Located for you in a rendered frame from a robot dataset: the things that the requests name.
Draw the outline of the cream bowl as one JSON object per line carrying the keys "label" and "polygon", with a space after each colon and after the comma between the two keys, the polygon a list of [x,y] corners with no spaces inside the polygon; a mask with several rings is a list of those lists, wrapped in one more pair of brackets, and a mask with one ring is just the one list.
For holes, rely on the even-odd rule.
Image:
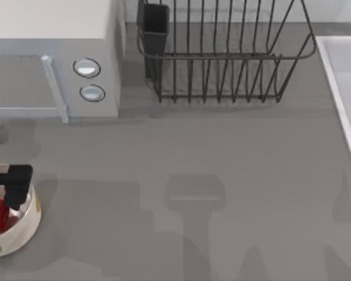
{"label": "cream bowl", "polygon": [[10,210],[9,228],[0,233],[0,257],[10,255],[25,246],[36,233],[42,208],[34,185],[30,184],[26,201],[18,211]]}

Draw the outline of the grey microwave door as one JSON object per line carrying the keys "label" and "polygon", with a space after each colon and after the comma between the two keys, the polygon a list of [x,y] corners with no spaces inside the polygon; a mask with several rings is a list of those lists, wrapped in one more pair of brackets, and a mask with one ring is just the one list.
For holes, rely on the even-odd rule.
{"label": "grey microwave door", "polygon": [[41,56],[0,56],[0,118],[60,117]]}

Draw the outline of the small round microwave knob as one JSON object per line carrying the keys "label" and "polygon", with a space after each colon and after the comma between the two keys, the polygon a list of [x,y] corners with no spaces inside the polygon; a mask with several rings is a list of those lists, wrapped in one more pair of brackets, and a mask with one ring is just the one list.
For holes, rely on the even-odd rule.
{"label": "small round microwave knob", "polygon": [[79,90],[80,97],[87,102],[101,102],[106,97],[105,90],[96,84],[86,85]]}

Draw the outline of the large round microwave knob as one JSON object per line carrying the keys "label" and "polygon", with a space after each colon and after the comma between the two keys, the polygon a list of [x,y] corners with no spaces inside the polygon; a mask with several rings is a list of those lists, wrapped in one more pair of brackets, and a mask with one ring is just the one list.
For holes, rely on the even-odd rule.
{"label": "large round microwave knob", "polygon": [[99,63],[91,58],[82,58],[73,62],[73,70],[80,77],[94,78],[101,72]]}

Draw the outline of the pale microwave oven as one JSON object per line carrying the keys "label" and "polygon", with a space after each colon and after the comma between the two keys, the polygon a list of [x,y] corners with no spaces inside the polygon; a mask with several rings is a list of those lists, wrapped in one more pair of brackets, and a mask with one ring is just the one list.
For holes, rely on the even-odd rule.
{"label": "pale microwave oven", "polygon": [[[0,0],[0,56],[50,56],[71,118],[116,118],[122,89],[126,26],[122,0]],[[101,72],[84,78],[73,62],[91,58]],[[87,102],[81,87],[106,97]]]}

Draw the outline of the black cutlery holder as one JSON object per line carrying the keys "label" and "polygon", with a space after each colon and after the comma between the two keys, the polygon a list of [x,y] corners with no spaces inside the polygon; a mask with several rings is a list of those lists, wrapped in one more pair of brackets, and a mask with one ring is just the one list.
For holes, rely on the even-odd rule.
{"label": "black cutlery holder", "polygon": [[138,0],[137,25],[144,49],[145,77],[156,79],[158,62],[164,56],[170,22],[170,8],[166,4],[150,4]]}

